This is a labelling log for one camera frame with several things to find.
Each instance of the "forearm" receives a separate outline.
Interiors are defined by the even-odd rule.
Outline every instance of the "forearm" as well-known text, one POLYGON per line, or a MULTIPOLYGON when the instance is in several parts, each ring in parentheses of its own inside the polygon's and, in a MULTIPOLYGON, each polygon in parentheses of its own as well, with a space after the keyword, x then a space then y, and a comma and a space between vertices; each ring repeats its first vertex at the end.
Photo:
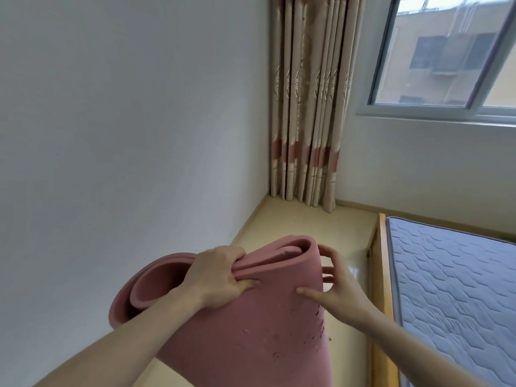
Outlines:
POLYGON ((364 332, 415 387, 485 387, 460 366, 430 349, 381 312, 374 312, 364 332))
POLYGON ((181 287, 145 312, 69 359, 35 387, 126 387, 160 348, 199 309, 196 296, 181 287))

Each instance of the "white wall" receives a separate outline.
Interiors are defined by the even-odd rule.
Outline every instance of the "white wall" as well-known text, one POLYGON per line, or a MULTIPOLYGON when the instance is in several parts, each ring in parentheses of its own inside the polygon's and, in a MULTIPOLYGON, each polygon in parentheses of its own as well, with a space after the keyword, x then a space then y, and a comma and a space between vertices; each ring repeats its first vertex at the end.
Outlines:
MULTIPOLYGON (((367 0, 364 27, 379 5, 367 0)), ((516 127, 357 115, 373 35, 362 29, 336 198, 516 233, 516 127)))
POLYGON ((268 189, 268 0, 0 0, 0 375, 110 331, 146 263, 268 189))

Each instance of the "window glass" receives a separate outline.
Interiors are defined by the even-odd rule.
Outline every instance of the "window glass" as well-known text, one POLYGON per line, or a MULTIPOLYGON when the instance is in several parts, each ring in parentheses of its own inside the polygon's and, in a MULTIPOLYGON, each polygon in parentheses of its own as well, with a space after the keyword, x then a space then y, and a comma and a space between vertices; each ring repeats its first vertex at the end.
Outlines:
POLYGON ((516 46, 513 46, 484 102, 486 107, 516 109, 516 46))
POLYGON ((513 2, 399 0, 374 103, 464 107, 513 2))

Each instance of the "hand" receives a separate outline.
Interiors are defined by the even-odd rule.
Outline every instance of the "hand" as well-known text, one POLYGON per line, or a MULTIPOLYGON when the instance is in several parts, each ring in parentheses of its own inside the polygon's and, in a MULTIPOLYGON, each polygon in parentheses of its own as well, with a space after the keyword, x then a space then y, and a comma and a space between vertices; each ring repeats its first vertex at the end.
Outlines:
POLYGON ((319 292, 310 288, 297 288, 300 295, 315 301, 329 311, 342 323, 362 331, 378 309, 367 298, 362 287, 342 261, 337 250, 319 245, 319 252, 331 258, 333 266, 323 266, 323 282, 333 283, 327 292, 319 292))
POLYGON ((242 247, 220 246, 197 255, 178 288, 198 296, 201 308, 221 307, 245 290, 260 284, 257 279, 236 281, 231 267, 246 254, 242 247))

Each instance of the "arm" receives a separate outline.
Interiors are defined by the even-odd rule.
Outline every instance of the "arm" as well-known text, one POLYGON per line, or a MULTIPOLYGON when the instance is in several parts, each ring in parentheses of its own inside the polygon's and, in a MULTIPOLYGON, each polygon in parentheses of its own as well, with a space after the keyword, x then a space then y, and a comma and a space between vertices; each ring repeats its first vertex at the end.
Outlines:
POLYGON ((324 274, 330 274, 323 277, 323 281, 333 283, 332 288, 327 292, 298 288, 296 292, 320 304, 341 322, 370 336, 416 387, 487 385, 423 345, 380 312, 336 250, 319 245, 319 251, 333 262, 333 266, 322 268, 324 274))
POLYGON ((235 300, 260 282, 236 282, 233 263, 241 247, 200 253, 183 283, 145 312, 101 338, 48 374, 35 387, 125 387, 132 385, 170 336, 202 308, 235 300))

